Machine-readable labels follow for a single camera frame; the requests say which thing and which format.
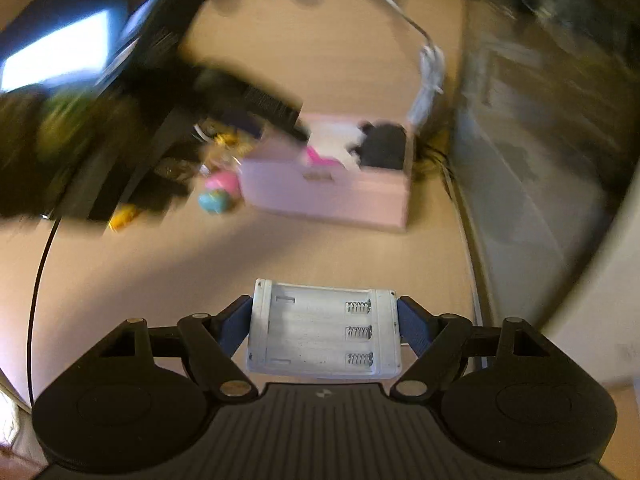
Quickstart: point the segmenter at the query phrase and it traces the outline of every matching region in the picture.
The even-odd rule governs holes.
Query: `black cable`
[[[36,274],[36,282],[33,286],[33,297],[31,298],[31,310],[29,312],[29,327],[27,328],[27,385],[29,387],[29,402],[31,409],[33,409],[33,377],[31,376],[31,342],[33,340],[33,322],[36,317],[36,302],[38,301],[38,289],[40,288],[40,280],[42,278],[42,271],[44,270],[44,264],[47,261],[47,255],[49,249],[53,243],[53,238],[56,235],[60,220],[56,220],[49,233],[47,244],[44,246],[42,257],[40,259],[40,265],[38,266],[38,273]]]
[[[424,145],[424,149],[425,150],[430,150],[433,153],[437,153],[438,155],[440,155],[442,158],[444,158],[444,160],[446,160],[447,162],[449,161],[449,155],[447,155],[445,152],[439,150],[438,148],[434,148],[433,146],[431,146],[430,144],[425,144]]]

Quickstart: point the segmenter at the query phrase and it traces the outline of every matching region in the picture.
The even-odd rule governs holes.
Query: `metal screw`
[[[251,392],[251,385],[246,381],[227,381],[222,383],[220,391],[227,397],[244,397]]]
[[[402,381],[396,384],[396,391],[405,397],[420,397],[427,392],[427,385],[422,381]]]

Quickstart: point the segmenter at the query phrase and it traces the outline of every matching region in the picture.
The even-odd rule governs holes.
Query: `pink ball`
[[[233,171],[219,171],[205,182],[209,190],[224,189],[233,198],[240,198],[240,181]]]

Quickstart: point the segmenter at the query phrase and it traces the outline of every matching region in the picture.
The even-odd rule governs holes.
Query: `black object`
[[[606,391],[529,324],[482,328],[398,300],[418,360],[380,384],[256,387],[231,360],[252,299],[177,327],[130,319],[37,399],[43,479],[607,479]],[[180,357],[186,378],[154,365]],[[492,364],[463,376],[469,358]]]
[[[49,231],[49,237],[47,237],[47,243],[44,246],[42,251],[42,256],[40,257],[40,263],[38,264],[38,271],[36,272],[36,280],[33,285],[33,295],[31,296],[31,306],[29,308],[29,322],[27,325],[27,389],[29,391],[29,405],[33,406],[33,375],[31,373],[31,357],[33,354],[33,323],[36,319],[36,306],[38,304],[38,291],[40,290],[40,280],[42,279],[42,273],[44,272],[44,264],[47,261],[47,256],[49,256],[49,250],[51,249],[51,244],[53,243],[53,238],[56,236],[56,232],[58,232],[58,227],[60,227],[60,220],[56,220],[51,226],[51,231]]]
[[[204,1],[148,0],[132,15],[97,87],[135,98],[152,134],[146,157],[132,171],[108,150],[92,151],[52,212],[54,218],[107,222],[122,202],[165,211],[172,199],[186,197],[190,190],[188,184],[154,175],[155,166],[172,152],[197,161],[202,141],[192,135],[193,125],[204,117],[220,118],[230,109],[251,112],[306,142],[308,133],[297,124],[300,102],[267,92],[228,70],[180,60],[178,45]]]
[[[349,151],[360,157],[361,166],[402,170],[406,152],[406,131],[399,124],[360,125],[365,139]]]

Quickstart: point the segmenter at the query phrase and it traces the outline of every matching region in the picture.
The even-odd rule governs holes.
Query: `plush toy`
[[[361,166],[402,170],[406,151],[406,131],[399,124],[382,123],[374,126],[364,123],[360,126],[365,139],[359,146],[348,151],[360,157]]]
[[[223,213],[231,208],[233,201],[224,189],[216,189],[203,193],[198,197],[198,204],[208,213]]]
[[[223,189],[234,200],[240,198],[240,181],[233,171],[214,173],[207,179],[204,186],[209,190]]]

